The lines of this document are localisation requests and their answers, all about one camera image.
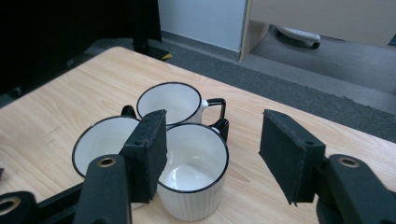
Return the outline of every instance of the ribbed white mug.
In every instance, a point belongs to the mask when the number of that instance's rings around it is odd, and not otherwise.
[[[228,120],[217,124],[228,132]],[[165,209],[185,221],[208,217],[223,191],[229,161],[225,140],[217,127],[183,123],[167,130],[166,141],[167,163],[157,188]]]
[[[202,123],[202,113],[212,105],[221,105],[220,118],[224,119],[226,102],[222,98],[204,100],[193,86],[182,82],[164,82],[143,92],[136,105],[140,118],[152,111],[166,110],[166,125],[183,122]]]

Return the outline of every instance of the gray floor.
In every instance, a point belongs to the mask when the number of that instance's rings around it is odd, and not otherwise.
[[[321,37],[320,47],[277,35],[276,28],[242,62],[238,54],[180,36],[164,42],[396,115],[396,50]]]

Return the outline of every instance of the screw hole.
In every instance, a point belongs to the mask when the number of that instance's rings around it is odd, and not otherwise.
[[[114,158],[104,158],[101,161],[98,162],[98,166],[100,167],[109,167],[114,165],[116,163],[116,159]]]
[[[0,216],[3,216],[20,205],[21,199],[19,197],[9,197],[0,201]]]
[[[346,157],[339,158],[338,162],[340,162],[341,164],[343,164],[345,166],[352,167],[352,168],[357,168],[360,166],[357,161],[350,159],[350,158],[346,158]]]

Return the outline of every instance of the mug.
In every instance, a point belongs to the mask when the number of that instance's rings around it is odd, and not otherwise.
[[[193,86],[182,82],[164,82],[146,90],[137,101],[137,114],[143,118],[149,112],[165,109],[166,125],[183,122],[202,123],[202,113],[212,105],[221,105],[220,119],[224,119],[226,102],[222,98],[203,100]]]
[[[139,120],[134,108],[126,105],[120,116],[102,119],[89,127],[73,148],[72,162],[76,172],[85,177],[91,161],[100,156],[119,154]],[[131,203],[135,209],[143,203]]]
[[[167,163],[157,192],[172,216],[195,221],[219,206],[229,162],[220,133],[228,126],[227,119],[220,119],[213,127],[183,123],[166,131]]]

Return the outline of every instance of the white wall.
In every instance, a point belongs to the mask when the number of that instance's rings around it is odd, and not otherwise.
[[[246,0],[160,0],[161,29],[239,52]]]

